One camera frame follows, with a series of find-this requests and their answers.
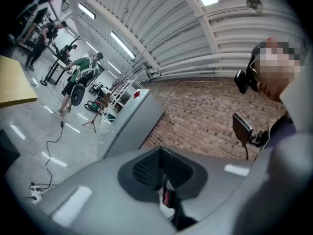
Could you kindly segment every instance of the black shorts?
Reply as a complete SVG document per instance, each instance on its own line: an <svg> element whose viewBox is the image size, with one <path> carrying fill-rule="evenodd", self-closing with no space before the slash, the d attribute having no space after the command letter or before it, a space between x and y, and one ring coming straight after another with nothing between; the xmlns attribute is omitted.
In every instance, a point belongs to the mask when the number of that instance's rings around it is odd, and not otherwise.
<svg viewBox="0 0 313 235"><path fill-rule="evenodd" d="M67 95L71 95L72 90L73 90L75 85L76 85L76 82L71 82L71 81L68 82L67 90L65 91Z"/></svg>

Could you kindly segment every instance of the brick wall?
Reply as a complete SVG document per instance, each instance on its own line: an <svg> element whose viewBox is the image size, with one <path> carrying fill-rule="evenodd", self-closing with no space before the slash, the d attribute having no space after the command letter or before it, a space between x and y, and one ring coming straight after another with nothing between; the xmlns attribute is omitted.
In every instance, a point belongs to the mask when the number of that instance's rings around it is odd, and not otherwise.
<svg viewBox="0 0 313 235"><path fill-rule="evenodd" d="M245 159L246 152L232 130L237 112L254 129L268 129L286 111L251 89L241 94L233 79L198 78L144 84L163 105L165 113L142 147L176 146L205 155ZM259 149L248 145L249 159Z"/></svg>

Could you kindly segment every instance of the yellow wooden tabletop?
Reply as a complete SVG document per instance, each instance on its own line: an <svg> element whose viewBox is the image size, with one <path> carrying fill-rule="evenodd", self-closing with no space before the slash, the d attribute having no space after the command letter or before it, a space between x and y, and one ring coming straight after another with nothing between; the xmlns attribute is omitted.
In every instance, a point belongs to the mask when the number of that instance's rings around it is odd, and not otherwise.
<svg viewBox="0 0 313 235"><path fill-rule="evenodd" d="M0 55L0 108L36 100L20 63Z"/></svg>

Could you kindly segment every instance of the ear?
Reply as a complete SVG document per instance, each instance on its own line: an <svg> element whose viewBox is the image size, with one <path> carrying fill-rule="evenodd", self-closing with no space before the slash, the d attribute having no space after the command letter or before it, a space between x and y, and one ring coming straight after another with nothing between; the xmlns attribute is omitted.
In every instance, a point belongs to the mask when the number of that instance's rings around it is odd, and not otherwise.
<svg viewBox="0 0 313 235"><path fill-rule="evenodd" d="M267 48L277 48L277 41L272 37L267 38L266 39L266 47Z"/></svg>

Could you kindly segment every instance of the sneaker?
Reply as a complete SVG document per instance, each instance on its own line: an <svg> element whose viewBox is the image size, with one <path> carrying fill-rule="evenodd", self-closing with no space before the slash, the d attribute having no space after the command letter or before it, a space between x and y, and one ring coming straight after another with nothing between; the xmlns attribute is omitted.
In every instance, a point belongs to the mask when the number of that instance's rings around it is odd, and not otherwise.
<svg viewBox="0 0 313 235"><path fill-rule="evenodd" d="M28 67L32 70L32 71L34 71L35 69L34 69L34 67L32 66L32 65L28 65Z"/></svg>
<svg viewBox="0 0 313 235"><path fill-rule="evenodd" d="M63 116L63 111L61 111L61 109L58 109L58 113L60 116Z"/></svg>

